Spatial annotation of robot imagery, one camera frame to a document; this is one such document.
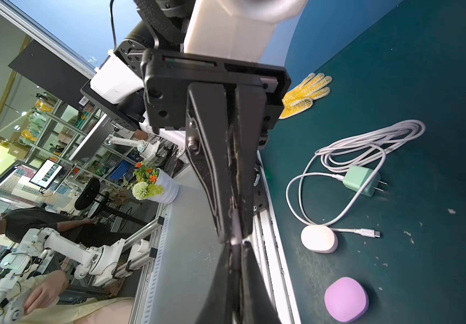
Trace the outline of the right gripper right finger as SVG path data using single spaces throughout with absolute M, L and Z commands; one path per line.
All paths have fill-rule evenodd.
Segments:
M 280 323 L 253 247 L 246 241 L 241 246 L 241 319 L 242 323 Z

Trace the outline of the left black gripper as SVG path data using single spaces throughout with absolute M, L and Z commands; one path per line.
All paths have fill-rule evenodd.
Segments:
M 273 129 L 282 113 L 291 85 L 288 72 L 260 63 L 147 49 L 141 74 L 147 115 L 141 129 L 180 147 L 187 139 L 187 155 L 205 189 L 219 242 L 237 243 L 237 204 L 242 237 L 247 238 L 253 230 L 261 129 Z

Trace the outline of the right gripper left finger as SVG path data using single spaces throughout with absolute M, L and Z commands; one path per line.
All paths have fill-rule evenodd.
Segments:
M 239 312 L 241 249 L 225 244 L 208 291 L 205 304 L 195 323 L 233 323 Z

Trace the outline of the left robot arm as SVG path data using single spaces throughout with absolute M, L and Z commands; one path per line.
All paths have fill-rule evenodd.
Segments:
M 253 227 L 257 151 L 268 141 L 291 80 L 260 63 L 277 25 L 304 1 L 196 1 L 187 27 L 157 1 L 138 1 L 152 37 L 121 45 L 81 92 L 111 121 L 185 149 L 211 207 L 219 241 Z

